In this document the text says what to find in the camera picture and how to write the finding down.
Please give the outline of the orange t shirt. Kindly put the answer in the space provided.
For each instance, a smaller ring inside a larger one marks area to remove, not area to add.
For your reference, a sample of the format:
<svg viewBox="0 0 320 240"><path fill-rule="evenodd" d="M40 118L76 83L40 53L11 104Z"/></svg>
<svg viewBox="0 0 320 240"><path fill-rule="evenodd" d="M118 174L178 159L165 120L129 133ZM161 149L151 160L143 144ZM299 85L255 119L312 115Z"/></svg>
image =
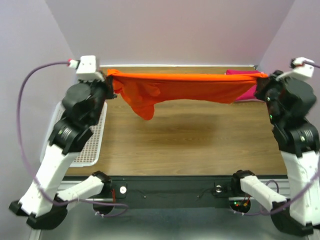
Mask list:
<svg viewBox="0 0 320 240"><path fill-rule="evenodd" d="M244 74L177 74L124 73L109 69L113 89L142 119L151 120L155 105L164 101L198 100L221 104L233 103L268 75Z"/></svg>

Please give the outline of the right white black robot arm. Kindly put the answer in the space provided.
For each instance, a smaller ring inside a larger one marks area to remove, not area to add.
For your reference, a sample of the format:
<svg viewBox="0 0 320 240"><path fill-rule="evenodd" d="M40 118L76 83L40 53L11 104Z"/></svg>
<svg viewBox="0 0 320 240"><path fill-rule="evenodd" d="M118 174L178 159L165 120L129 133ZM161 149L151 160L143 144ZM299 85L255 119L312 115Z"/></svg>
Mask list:
<svg viewBox="0 0 320 240"><path fill-rule="evenodd" d="M267 79L257 80L255 97L266 103L290 197L275 192L249 170L233 174L231 192L253 197L280 232L311 235L320 227L320 136L307 120L317 100L313 88L306 75L276 70Z"/></svg>

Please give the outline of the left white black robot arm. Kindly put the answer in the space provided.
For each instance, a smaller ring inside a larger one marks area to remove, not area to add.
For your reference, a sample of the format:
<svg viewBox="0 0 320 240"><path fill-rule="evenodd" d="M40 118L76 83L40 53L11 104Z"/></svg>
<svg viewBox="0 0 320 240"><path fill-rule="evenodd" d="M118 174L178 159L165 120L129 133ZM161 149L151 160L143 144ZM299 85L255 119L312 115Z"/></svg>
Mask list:
<svg viewBox="0 0 320 240"><path fill-rule="evenodd" d="M93 135L107 99L113 99L112 79L98 70L88 79L80 74L61 103L64 112L48 138L44 158L32 184L19 200L9 205L16 216L26 217L34 230L53 230L66 218L68 211L81 199L112 192L112 180L101 171L92 173L81 183L63 190L58 188L71 163Z"/></svg>

